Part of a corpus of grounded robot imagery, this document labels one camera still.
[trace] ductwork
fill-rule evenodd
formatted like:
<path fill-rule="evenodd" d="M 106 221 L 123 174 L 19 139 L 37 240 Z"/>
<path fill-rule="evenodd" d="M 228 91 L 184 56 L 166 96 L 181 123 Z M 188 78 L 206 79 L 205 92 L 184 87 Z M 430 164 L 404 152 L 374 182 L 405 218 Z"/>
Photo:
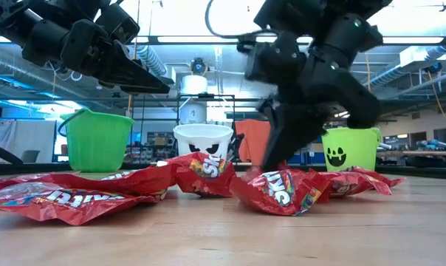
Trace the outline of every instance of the ductwork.
<path fill-rule="evenodd" d="M 165 74 L 166 69 L 164 63 L 149 45 L 138 46 L 136 48 L 136 55 L 157 77 Z"/>
<path fill-rule="evenodd" d="M 435 83 L 438 83 L 438 82 L 441 82 L 441 81 L 446 81 L 446 74 L 441 75 L 441 76 L 439 76 L 438 78 L 435 78 L 435 79 L 433 79 L 433 80 L 431 80 L 431 81 L 426 81 L 426 82 L 424 82 L 424 83 L 421 83 L 421 84 L 418 84 L 418 85 L 416 85 L 416 86 L 413 86 L 413 87 L 411 87 L 411 88 L 409 88 L 409 89 L 404 89 L 404 90 L 402 90 L 401 92 L 398 92 L 398 93 L 396 93 L 396 94 L 389 95 L 388 97 L 385 97 L 385 98 L 382 98 L 382 99 L 383 99 L 383 100 L 388 100 L 388 99 L 398 98 L 398 97 L 401 96 L 401 95 L 404 95 L 404 94 L 407 94 L 407 93 L 414 92 L 414 91 L 416 91 L 416 90 L 418 90 L 418 89 L 424 89 L 424 88 L 426 88 L 426 87 L 428 87 L 428 86 L 431 86 L 431 85 L 433 85 L 433 84 L 435 84 Z"/>
<path fill-rule="evenodd" d="M 78 92 L 78 90 L 80 90 L 79 88 L 72 89 L 73 86 L 61 81 L 60 79 L 56 79 L 54 84 L 51 78 L 46 78 L 43 71 L 38 67 L 29 65 L 23 60 L 15 61 L 13 56 L 5 55 L 4 52 L 0 52 L 0 75 L 11 75 L 12 78 L 21 83 L 25 83 L 39 89 L 47 88 L 49 91 L 52 90 L 53 86 L 55 86 L 57 90 L 61 90 L 70 95 L 78 96 L 80 98 L 90 97 L 85 92 Z M 96 104 L 104 109 L 111 108 L 103 103 Z"/>
<path fill-rule="evenodd" d="M 176 83 L 176 72 L 172 66 L 166 66 L 159 56 L 149 45 L 142 45 L 136 48 L 136 56 L 144 65 L 149 67 L 153 75 L 160 78 L 167 85 Z"/>
<path fill-rule="evenodd" d="M 446 46 L 409 47 L 400 53 L 399 60 L 389 64 L 384 70 L 371 77 L 370 85 L 383 86 L 407 75 L 409 72 L 430 67 L 439 62 L 443 55 L 446 55 Z M 361 83 L 364 86 L 369 86 L 367 78 Z"/>

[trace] candy bag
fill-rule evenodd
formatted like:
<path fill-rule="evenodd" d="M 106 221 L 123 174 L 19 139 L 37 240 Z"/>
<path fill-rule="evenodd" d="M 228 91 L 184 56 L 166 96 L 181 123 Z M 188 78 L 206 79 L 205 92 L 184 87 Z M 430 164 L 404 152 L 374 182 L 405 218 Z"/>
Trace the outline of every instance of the candy bag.
<path fill-rule="evenodd" d="M 35 196 L 44 192 L 54 191 L 58 189 L 62 189 L 62 187 L 52 183 L 21 183 L 0 189 L 0 200 L 16 200 L 23 197 Z"/>
<path fill-rule="evenodd" d="M 108 193 L 83 189 L 48 190 L 44 183 L 41 193 L 24 195 L 31 183 L 16 185 L 16 189 L 4 188 L 17 194 L 0 190 L 0 211 L 15 212 L 38 221 L 61 219 L 70 225 L 82 225 L 98 216 L 130 208 L 139 202 L 157 202 L 153 196 L 133 197 L 126 194 Z"/>
<path fill-rule="evenodd" d="M 175 169 L 174 179 L 183 192 L 200 196 L 231 197 L 230 182 L 236 176 L 229 161 L 201 152 L 167 160 Z"/>
<path fill-rule="evenodd" d="M 243 177 L 234 177 L 230 189 L 243 203 L 258 211 L 299 215 L 313 206 L 329 183 L 314 171 L 285 169 L 262 173 L 253 169 Z"/>
<path fill-rule="evenodd" d="M 344 197 L 359 194 L 373 188 L 381 194 L 392 195 L 391 189 L 387 184 L 367 174 L 348 171 L 320 172 L 318 174 L 330 181 L 329 187 L 321 197 L 322 202 L 325 202 L 327 197 Z"/>
<path fill-rule="evenodd" d="M 406 178 L 399 178 L 399 179 L 394 179 L 394 180 L 390 180 L 387 177 L 377 173 L 376 171 L 372 171 L 372 170 L 366 170 L 364 168 L 361 168 L 359 166 L 353 166 L 351 168 L 348 168 L 347 171 L 353 171 L 356 173 L 361 173 L 361 174 L 367 174 L 370 177 L 373 177 L 381 182 L 384 182 L 385 184 L 388 185 L 389 188 L 392 188 L 396 185 L 399 185 L 400 183 L 406 181 Z"/>
<path fill-rule="evenodd" d="M 130 194 L 133 196 L 160 195 L 167 191 L 171 184 L 172 168 L 170 166 L 148 167 L 142 170 L 123 171 L 101 180 L 90 180 L 75 174 L 30 174 L 0 180 L 0 189 L 10 185 L 43 182 L 53 183 L 62 188 L 81 188 L 112 193 Z"/>

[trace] curtain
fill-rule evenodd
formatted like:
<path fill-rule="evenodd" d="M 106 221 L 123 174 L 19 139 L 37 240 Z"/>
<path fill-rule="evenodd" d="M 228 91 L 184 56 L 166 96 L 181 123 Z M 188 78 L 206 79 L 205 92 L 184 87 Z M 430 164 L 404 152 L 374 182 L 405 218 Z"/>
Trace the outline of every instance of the curtain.
<path fill-rule="evenodd" d="M 0 121 L 0 147 L 19 158 L 25 151 L 39 151 L 37 163 L 51 163 L 55 121 Z"/>

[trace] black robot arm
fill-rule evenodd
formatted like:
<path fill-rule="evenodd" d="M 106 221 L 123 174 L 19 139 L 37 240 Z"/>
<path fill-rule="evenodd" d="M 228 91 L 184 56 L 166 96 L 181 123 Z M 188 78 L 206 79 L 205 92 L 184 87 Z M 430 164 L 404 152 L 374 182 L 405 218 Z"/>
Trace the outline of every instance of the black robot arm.
<path fill-rule="evenodd" d="M 348 127 L 374 126 L 380 102 L 349 72 L 359 52 L 382 45 L 382 35 L 366 19 L 391 0 L 266 0 L 254 22 L 279 32 L 276 40 L 256 43 L 239 36 L 248 55 L 245 78 L 278 86 L 259 111 L 271 124 L 263 169 L 273 170 L 299 148 L 324 134 L 323 125 L 342 106 Z M 307 54 L 297 38 L 313 38 Z"/>
<path fill-rule="evenodd" d="M 40 67 L 53 61 L 125 92 L 168 93 L 168 86 L 128 56 L 126 44 L 139 31 L 110 0 L 0 0 L 0 35 L 20 45 L 24 59 Z"/>

